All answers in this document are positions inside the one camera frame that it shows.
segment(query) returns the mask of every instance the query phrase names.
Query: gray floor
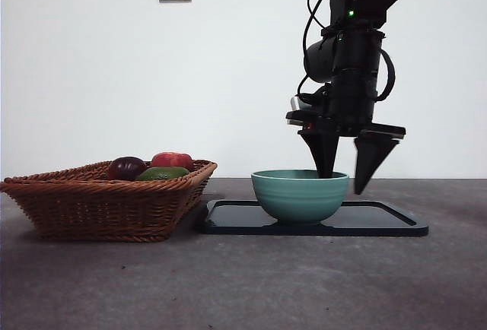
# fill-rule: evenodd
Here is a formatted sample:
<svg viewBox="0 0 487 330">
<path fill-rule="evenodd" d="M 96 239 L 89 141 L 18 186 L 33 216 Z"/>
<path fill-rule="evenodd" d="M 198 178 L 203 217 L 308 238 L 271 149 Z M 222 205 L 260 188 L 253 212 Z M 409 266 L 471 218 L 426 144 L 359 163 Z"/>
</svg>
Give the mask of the gray floor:
<svg viewBox="0 0 487 330">
<path fill-rule="evenodd" d="M 213 179 L 204 201 L 252 198 Z M 428 236 L 212 236 L 201 204 L 162 243 L 52 243 L 2 196 L 2 329 L 487 328 L 487 180 L 374 180 Z"/>
</svg>

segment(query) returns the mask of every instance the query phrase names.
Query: tray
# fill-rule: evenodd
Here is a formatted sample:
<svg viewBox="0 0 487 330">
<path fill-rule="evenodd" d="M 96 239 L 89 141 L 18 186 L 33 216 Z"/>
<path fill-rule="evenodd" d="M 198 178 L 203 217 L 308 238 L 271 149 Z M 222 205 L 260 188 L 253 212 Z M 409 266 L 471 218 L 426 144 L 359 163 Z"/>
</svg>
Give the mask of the tray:
<svg viewBox="0 0 487 330">
<path fill-rule="evenodd" d="M 344 201 L 319 224 L 279 223 L 258 201 L 214 200 L 199 229 L 209 234 L 311 236 L 425 236 L 428 225 L 410 213 L 378 201 Z"/>
</svg>

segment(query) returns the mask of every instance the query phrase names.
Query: woven basket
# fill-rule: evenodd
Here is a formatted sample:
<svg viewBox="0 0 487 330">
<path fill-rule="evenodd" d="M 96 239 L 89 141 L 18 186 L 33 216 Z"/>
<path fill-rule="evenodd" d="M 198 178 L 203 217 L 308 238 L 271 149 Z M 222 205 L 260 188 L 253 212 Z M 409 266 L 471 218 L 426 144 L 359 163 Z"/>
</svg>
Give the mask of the woven basket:
<svg viewBox="0 0 487 330">
<path fill-rule="evenodd" d="M 6 178 L 10 195 L 42 238 L 162 241 L 196 205 L 217 164 L 194 160 L 194 170 L 168 180 L 107 180 L 110 161 L 60 172 Z"/>
</svg>

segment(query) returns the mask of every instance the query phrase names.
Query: green bowl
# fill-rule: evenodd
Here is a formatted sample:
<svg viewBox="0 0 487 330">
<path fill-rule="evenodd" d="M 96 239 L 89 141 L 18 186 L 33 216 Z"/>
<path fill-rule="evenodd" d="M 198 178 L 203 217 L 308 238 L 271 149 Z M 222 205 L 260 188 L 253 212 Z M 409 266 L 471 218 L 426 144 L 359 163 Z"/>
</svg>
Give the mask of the green bowl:
<svg viewBox="0 0 487 330">
<path fill-rule="evenodd" d="M 288 224 L 315 224 L 336 212 L 345 199 L 349 176 L 316 170 L 266 170 L 252 174 L 253 190 L 265 212 Z"/>
</svg>

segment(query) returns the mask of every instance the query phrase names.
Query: green fruit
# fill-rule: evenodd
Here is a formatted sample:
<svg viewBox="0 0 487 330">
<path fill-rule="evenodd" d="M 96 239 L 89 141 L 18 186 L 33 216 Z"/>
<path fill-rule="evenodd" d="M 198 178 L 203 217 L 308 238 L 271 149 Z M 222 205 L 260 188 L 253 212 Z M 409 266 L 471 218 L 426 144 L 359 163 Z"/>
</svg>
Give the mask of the green fruit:
<svg viewBox="0 0 487 330">
<path fill-rule="evenodd" d="M 185 176 L 189 170 L 183 167 L 151 167 L 137 176 L 135 180 L 162 180 Z"/>
</svg>

